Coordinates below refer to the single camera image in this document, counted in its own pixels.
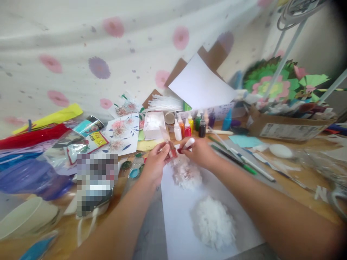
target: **paper cup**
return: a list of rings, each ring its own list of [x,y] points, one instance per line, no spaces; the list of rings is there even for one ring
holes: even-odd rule
[[[165,123],[172,125],[175,123],[175,114],[173,112],[167,112],[164,116]]]
[[[83,137],[87,137],[91,133],[97,132],[103,129],[104,127],[104,124],[99,119],[97,119],[94,116],[88,116],[73,130],[82,135]]]
[[[29,199],[12,210],[0,222],[0,240],[21,237],[48,224],[58,214],[58,207],[41,197]]]

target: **paint bottle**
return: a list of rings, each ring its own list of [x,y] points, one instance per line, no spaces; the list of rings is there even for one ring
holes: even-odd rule
[[[176,147],[174,146],[174,143],[169,141],[169,140],[166,140],[166,143],[170,146],[170,150],[169,150],[169,157],[170,158],[177,158],[178,155],[177,155],[177,151],[176,151]]]
[[[184,136],[192,136],[192,129],[190,128],[188,119],[185,120]]]
[[[216,120],[216,117],[214,115],[214,109],[212,110],[210,116],[209,116],[209,127],[213,128],[214,127],[214,121]]]
[[[188,122],[190,124],[190,128],[191,130],[194,129],[194,121],[193,121],[193,117],[190,111],[188,111]]]
[[[181,128],[180,128],[180,125],[178,124],[177,119],[175,119],[175,125],[173,127],[173,131],[175,133],[175,139],[177,141],[181,141],[182,140],[182,132],[181,132]]]
[[[223,131],[229,130],[230,129],[230,125],[231,125],[231,109],[229,109],[229,112],[228,112],[227,116],[225,117],[225,119],[223,121],[222,130]]]
[[[205,117],[203,116],[200,122],[199,137],[204,138],[205,135],[206,135],[206,121],[205,121]]]
[[[206,126],[208,126],[210,120],[209,120],[209,114],[207,113],[207,109],[205,110],[204,118],[205,118]]]
[[[198,110],[198,113],[197,113],[196,119],[195,119],[195,130],[197,132],[199,132],[200,121],[201,121],[201,114],[202,114],[202,111]]]
[[[182,139],[183,139],[185,136],[184,136],[184,124],[183,124],[183,120],[181,118],[181,115],[178,115],[178,124],[180,126],[181,135],[182,135]]]

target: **white paper sheet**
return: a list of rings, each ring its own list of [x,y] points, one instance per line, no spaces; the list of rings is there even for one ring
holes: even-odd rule
[[[169,85],[192,109],[203,109],[230,103],[236,91],[218,78],[198,54]]]
[[[168,260],[224,260],[264,243],[241,205],[211,172],[201,169],[203,184],[196,191],[175,185],[173,173],[166,165],[161,182]],[[226,205],[236,222],[236,243],[224,250],[204,245],[193,228],[194,208],[208,195]]]
[[[332,150],[332,151],[326,151],[326,152],[322,152],[327,156],[330,156],[331,158],[334,158],[336,160],[340,160],[340,161],[345,161],[347,162],[347,146],[342,147],[340,149],[336,149],[336,150]]]

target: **bundle of straws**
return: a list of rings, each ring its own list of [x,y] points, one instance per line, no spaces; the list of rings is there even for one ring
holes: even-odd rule
[[[182,111],[183,100],[171,96],[153,95],[148,101],[147,111]]]

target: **table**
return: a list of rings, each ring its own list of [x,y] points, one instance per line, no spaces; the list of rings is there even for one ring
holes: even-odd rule
[[[216,122],[215,129],[221,129],[222,122]],[[174,134],[170,133],[170,138],[173,141],[175,139]],[[228,139],[227,135],[221,135],[222,139]],[[316,150],[333,150],[336,149],[333,143],[324,140],[324,139],[311,139],[306,144],[291,144],[286,142],[281,142],[278,140],[264,139],[260,138],[265,143],[280,143],[284,144],[291,149],[298,149],[303,147],[313,147]],[[270,159],[275,159],[275,157],[269,152],[265,151],[264,154]],[[120,156],[119,160],[126,158],[126,156]],[[285,164],[290,165],[288,161],[283,161]],[[269,167],[263,165],[265,169],[277,180],[277,182],[284,188],[284,190],[295,200],[302,203],[303,205],[309,207],[313,211],[332,221],[333,223],[341,225],[343,222],[332,209],[332,207],[323,202],[322,200],[315,200],[314,194],[311,194],[297,184],[289,181],[284,178],[274,170]],[[312,189],[316,189],[317,185],[329,188],[328,182],[318,173],[314,172],[311,169],[304,169],[301,172],[291,172],[291,175]],[[109,208],[107,212],[97,219],[97,225],[103,222],[103,220],[109,215],[109,213],[117,206],[120,201],[121,195],[123,193],[124,188],[127,185],[127,177],[121,177],[118,180],[118,183],[114,189],[114,196],[110,202]],[[63,205],[60,201],[55,201],[54,203]],[[83,221],[82,231],[87,232],[91,223],[91,219],[87,219]],[[59,223],[54,227],[60,231],[60,237],[57,239],[56,243],[51,247],[45,259],[49,260],[64,260],[69,257],[71,252],[77,247],[77,225],[78,221],[75,219],[75,216],[64,216]],[[25,251],[34,244],[39,237],[27,237],[16,240],[6,240],[0,242],[0,258],[8,259],[8,260],[17,260],[21,255],[25,253]]]

